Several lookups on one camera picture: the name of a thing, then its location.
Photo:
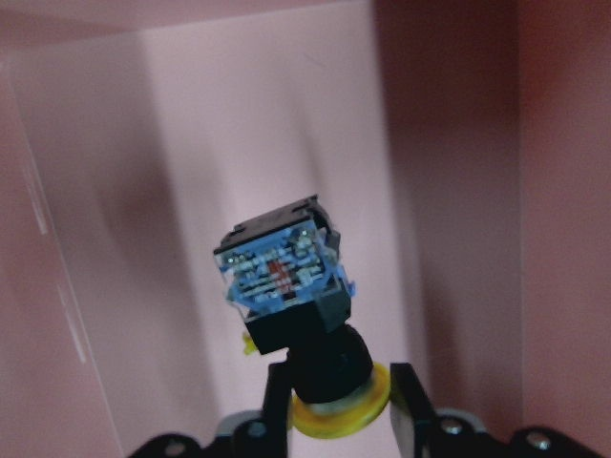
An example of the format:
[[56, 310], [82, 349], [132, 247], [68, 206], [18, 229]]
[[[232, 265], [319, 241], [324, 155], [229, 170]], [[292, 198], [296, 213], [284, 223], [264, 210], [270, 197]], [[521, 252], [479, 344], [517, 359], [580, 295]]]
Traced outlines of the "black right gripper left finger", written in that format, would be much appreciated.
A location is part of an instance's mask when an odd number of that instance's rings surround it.
[[287, 457], [287, 433], [291, 421], [291, 380], [286, 362], [274, 363], [268, 367], [262, 420], [266, 427], [263, 457]]

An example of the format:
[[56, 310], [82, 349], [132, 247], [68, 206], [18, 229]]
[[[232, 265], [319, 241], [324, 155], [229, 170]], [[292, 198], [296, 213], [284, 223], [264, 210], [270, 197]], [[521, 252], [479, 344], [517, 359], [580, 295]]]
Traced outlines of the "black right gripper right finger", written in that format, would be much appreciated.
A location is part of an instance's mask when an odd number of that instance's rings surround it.
[[390, 422], [401, 457], [429, 457], [436, 414], [409, 363], [390, 364]]

